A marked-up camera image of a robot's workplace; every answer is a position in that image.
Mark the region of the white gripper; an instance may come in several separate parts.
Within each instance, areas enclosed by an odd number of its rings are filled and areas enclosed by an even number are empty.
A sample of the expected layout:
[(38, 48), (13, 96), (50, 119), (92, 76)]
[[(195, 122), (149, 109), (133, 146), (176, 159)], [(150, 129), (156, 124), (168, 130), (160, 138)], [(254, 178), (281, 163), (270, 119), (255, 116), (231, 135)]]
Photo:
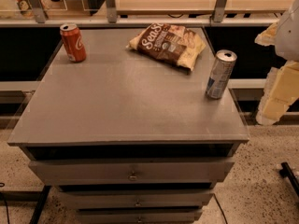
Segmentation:
[(276, 55), (288, 60), (282, 67), (270, 69), (258, 106), (256, 121), (272, 125), (299, 99), (299, 0), (294, 0), (279, 22), (258, 34), (254, 42), (275, 45)]

